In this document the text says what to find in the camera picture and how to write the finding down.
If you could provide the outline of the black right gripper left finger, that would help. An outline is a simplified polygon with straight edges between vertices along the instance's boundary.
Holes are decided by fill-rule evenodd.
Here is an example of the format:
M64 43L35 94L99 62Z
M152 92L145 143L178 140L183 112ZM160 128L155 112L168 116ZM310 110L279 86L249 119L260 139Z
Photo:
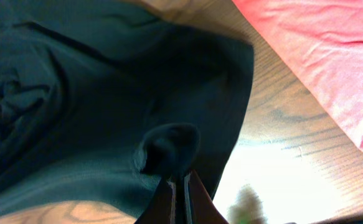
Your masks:
M175 224L176 184L162 179L146 210L135 224Z

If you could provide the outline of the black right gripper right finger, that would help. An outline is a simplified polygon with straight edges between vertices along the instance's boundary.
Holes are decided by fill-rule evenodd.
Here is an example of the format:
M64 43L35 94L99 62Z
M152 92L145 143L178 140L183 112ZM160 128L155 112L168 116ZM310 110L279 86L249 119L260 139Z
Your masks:
M196 171L184 177L184 214L187 224L228 224L219 213Z

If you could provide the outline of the black t-shirt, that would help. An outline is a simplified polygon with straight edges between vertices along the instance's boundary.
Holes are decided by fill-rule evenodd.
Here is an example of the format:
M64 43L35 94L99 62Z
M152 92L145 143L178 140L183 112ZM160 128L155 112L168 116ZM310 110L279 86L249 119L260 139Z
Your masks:
M0 217L95 201L137 217L164 175L214 196L253 47L121 1L0 1Z

